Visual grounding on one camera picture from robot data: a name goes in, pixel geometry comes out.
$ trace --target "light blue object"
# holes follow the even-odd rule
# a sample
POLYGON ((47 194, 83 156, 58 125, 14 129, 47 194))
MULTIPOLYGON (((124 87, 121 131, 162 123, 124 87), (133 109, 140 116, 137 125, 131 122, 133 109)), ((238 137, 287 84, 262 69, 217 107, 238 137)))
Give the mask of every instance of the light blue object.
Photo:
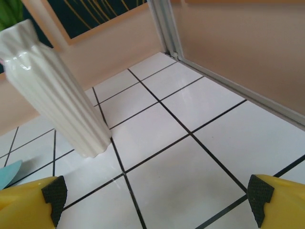
POLYGON ((16 161, 9 166, 5 166, 0 168, 0 190, 4 189, 16 176, 22 161, 16 161))

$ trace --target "white tile floor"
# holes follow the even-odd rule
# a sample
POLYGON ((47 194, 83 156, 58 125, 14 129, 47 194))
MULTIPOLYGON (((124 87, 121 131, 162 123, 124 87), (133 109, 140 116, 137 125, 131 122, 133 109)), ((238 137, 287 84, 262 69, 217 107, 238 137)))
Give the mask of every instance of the white tile floor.
POLYGON ((13 184, 64 175, 58 229, 255 229, 251 174, 305 183, 305 132, 162 53, 86 94, 113 133, 96 158, 42 117, 0 137, 13 184))

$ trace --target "black rubber corner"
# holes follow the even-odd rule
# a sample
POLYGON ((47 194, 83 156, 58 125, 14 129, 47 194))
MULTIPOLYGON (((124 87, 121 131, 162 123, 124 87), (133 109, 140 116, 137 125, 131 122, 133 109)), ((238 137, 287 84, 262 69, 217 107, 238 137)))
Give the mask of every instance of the black rubber corner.
POLYGON ((267 184, 256 175, 251 175, 247 196, 259 228, 261 228, 265 218, 264 205, 265 203, 270 203, 273 191, 274 187, 267 184))
POLYGON ((61 218, 63 207, 67 200, 67 186, 63 176, 60 176, 41 189, 46 203, 51 203, 51 219, 55 227, 61 218))

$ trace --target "wall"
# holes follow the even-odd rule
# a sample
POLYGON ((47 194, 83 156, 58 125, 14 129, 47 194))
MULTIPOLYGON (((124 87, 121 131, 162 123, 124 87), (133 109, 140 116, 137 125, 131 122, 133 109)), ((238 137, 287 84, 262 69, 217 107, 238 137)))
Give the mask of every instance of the wall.
POLYGON ((174 5, 186 59, 305 115, 305 5, 174 5))
MULTIPOLYGON (((68 46, 41 1, 28 1, 59 43, 61 58, 84 90, 162 52, 149 9, 68 46)), ((0 81, 0 104, 0 135, 38 115, 6 80, 0 81)))

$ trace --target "white ceramic vase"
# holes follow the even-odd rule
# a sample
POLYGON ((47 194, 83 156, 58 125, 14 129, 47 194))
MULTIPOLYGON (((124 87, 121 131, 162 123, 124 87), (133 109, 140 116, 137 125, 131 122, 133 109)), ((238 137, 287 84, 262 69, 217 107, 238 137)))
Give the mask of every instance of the white ceramic vase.
POLYGON ((53 49, 39 42, 30 20, 0 32, 7 80, 84 157, 110 144, 111 132, 53 49))

